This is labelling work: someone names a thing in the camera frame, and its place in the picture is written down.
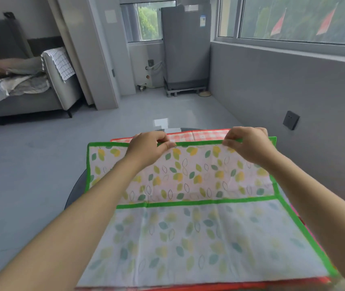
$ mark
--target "gray headboard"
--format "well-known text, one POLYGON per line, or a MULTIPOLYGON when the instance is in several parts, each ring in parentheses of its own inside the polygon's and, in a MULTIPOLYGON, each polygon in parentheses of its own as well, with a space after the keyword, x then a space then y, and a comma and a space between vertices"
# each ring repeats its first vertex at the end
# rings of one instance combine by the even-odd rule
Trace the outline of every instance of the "gray headboard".
POLYGON ((33 57, 27 39, 16 19, 0 20, 0 59, 33 57))

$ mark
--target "left hand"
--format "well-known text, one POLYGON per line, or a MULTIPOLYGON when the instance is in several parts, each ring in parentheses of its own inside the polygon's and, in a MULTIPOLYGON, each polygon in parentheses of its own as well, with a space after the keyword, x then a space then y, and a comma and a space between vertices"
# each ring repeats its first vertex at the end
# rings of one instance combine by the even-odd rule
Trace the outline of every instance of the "left hand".
POLYGON ((165 132, 140 133, 129 143, 125 158, 131 159, 140 170, 154 164, 168 149, 175 147, 165 132))

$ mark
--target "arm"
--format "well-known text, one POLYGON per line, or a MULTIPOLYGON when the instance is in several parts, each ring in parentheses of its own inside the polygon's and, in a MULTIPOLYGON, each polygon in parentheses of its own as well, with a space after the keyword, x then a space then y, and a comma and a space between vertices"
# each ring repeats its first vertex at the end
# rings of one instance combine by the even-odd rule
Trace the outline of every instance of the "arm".
POLYGON ((275 177, 345 278, 345 201, 278 152, 264 128, 234 127, 223 144, 275 177))
POLYGON ((125 157, 56 217, 0 272, 0 290, 73 290, 121 194, 136 174, 175 146, 164 132, 142 133, 125 157), (164 141, 157 147, 157 140, 164 141))

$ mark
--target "right hand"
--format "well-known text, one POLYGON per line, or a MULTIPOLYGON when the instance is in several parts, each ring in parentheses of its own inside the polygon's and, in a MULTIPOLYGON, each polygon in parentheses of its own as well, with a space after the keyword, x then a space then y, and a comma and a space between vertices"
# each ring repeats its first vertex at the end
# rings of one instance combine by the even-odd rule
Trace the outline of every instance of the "right hand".
POLYGON ((246 161, 263 167, 279 154, 265 128, 233 127, 222 144, 236 150, 246 161), (235 141, 237 139, 243 139, 243 142, 235 141))

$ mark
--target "notice on wall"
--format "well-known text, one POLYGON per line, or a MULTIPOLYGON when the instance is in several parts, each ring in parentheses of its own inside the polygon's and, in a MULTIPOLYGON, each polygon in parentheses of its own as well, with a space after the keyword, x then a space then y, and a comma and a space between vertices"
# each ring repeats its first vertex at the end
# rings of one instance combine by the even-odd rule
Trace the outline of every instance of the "notice on wall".
POLYGON ((206 16, 205 15, 201 15, 201 17, 199 18, 199 26, 200 27, 204 27, 206 24, 206 16))
POLYGON ((107 19, 107 23, 116 23, 116 11, 115 10, 105 10, 105 18, 107 19))

